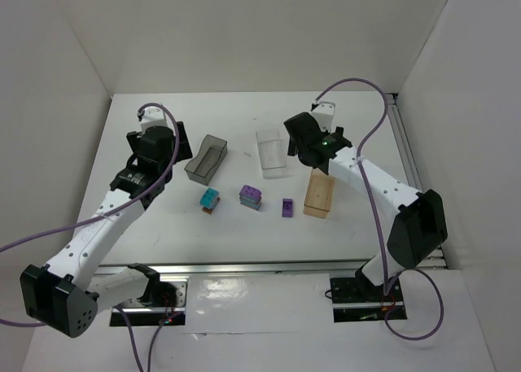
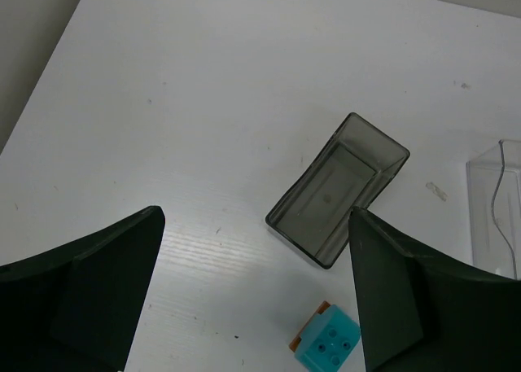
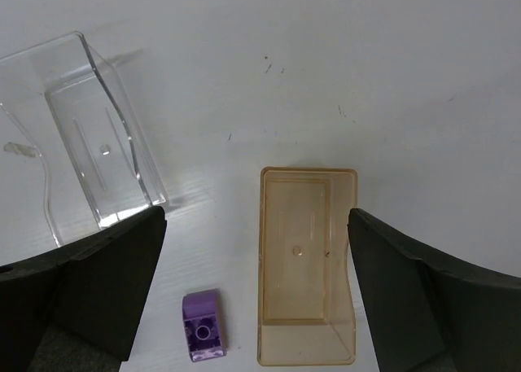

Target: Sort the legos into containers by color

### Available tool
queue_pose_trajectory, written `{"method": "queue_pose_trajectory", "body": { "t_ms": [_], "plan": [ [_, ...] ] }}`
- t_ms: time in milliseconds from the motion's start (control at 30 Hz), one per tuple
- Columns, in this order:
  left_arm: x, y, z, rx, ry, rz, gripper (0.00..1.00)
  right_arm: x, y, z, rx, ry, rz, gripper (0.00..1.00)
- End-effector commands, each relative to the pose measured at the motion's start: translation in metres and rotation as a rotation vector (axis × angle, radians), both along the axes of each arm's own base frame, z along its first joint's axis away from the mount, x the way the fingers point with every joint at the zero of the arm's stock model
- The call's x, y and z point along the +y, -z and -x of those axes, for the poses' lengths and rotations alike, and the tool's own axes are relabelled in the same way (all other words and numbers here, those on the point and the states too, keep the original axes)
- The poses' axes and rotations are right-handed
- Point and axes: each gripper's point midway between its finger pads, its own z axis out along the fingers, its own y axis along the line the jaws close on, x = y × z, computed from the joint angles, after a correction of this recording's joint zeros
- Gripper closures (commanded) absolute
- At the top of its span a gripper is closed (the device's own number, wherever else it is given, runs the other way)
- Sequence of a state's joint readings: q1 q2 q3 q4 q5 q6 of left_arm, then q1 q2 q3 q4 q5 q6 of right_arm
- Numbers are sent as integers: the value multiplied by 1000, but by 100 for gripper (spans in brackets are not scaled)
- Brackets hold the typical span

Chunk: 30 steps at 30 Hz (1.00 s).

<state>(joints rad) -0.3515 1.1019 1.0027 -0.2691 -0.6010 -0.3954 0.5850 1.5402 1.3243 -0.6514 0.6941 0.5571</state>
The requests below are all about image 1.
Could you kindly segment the teal lego brick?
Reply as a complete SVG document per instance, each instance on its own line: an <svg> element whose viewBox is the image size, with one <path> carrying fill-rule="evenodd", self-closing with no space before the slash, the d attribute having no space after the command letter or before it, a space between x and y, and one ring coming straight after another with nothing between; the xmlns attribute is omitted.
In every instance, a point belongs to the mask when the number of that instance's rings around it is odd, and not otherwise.
<svg viewBox="0 0 521 372"><path fill-rule="evenodd" d="M199 204L202 207L209 208L212 202L219 197L219 192L213 188L208 188L200 198Z"/></svg>
<svg viewBox="0 0 521 372"><path fill-rule="evenodd" d="M259 203L261 202L261 196L260 195L240 195L239 196L239 202L241 201L248 201L250 203Z"/></svg>

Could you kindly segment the small purple lego brick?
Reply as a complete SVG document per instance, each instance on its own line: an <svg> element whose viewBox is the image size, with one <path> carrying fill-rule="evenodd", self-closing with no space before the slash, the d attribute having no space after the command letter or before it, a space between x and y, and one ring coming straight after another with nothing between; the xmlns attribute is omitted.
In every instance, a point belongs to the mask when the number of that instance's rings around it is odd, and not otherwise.
<svg viewBox="0 0 521 372"><path fill-rule="evenodd" d="M293 199L284 198L282 200L282 217L292 218L294 213Z"/></svg>

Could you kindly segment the purple lego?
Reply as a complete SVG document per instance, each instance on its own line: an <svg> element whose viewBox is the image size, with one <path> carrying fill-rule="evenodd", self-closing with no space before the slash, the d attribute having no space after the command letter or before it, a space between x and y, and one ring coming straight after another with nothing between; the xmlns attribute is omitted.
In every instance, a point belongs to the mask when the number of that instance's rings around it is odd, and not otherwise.
<svg viewBox="0 0 521 372"><path fill-rule="evenodd" d="M253 186L243 185L241 191L239 192L239 195L250 195L250 196L260 195L261 196L261 191Z"/></svg>

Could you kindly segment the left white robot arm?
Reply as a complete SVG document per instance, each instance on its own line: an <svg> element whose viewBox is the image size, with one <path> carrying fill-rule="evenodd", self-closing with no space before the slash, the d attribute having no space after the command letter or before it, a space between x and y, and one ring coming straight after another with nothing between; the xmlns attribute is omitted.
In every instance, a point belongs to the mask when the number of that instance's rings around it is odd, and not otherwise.
<svg viewBox="0 0 521 372"><path fill-rule="evenodd" d="M41 267L28 265L20 275L26 313L70 338L82 335L98 313L127 300L164 307L177 298L175 286L144 264L93 279L123 233L164 191L172 178L170 160L192 157L182 122L177 130L155 125L126 138L132 155L100 205L107 214L93 216L56 256Z"/></svg>

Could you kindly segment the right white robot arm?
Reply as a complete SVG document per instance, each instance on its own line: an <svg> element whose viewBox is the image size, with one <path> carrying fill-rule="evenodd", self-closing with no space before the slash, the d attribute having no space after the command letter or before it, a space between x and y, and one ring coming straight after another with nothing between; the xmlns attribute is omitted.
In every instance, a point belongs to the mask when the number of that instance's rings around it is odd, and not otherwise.
<svg viewBox="0 0 521 372"><path fill-rule="evenodd" d="M309 112L293 116L284 126L302 164L366 193L379 219L392 223L388 233L379 231L379 252L355 273L358 295L368 300L382 293L391 276L418 267L447 239L443 201L434 190L421 192L401 183L359 155L342 128L322 131Z"/></svg>

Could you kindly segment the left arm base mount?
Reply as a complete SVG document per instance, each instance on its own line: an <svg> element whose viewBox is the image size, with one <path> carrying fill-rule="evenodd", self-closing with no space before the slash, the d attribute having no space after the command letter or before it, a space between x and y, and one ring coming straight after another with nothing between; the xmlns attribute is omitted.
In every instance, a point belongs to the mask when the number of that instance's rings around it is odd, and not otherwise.
<svg viewBox="0 0 521 372"><path fill-rule="evenodd" d="M184 326L188 280L168 279L143 264L131 264L132 269L147 278L147 284L137 299L129 299L120 306L132 326Z"/></svg>

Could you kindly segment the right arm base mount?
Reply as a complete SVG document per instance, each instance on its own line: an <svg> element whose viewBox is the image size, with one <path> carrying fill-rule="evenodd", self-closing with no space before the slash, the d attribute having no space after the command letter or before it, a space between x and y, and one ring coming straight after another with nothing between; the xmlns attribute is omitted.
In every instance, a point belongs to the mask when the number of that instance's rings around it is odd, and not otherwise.
<svg viewBox="0 0 521 372"><path fill-rule="evenodd" d="M387 312L390 320L407 319L400 282L384 295L382 287L363 291L355 278L331 278L324 296L332 303L335 323L383 321Z"/></svg>

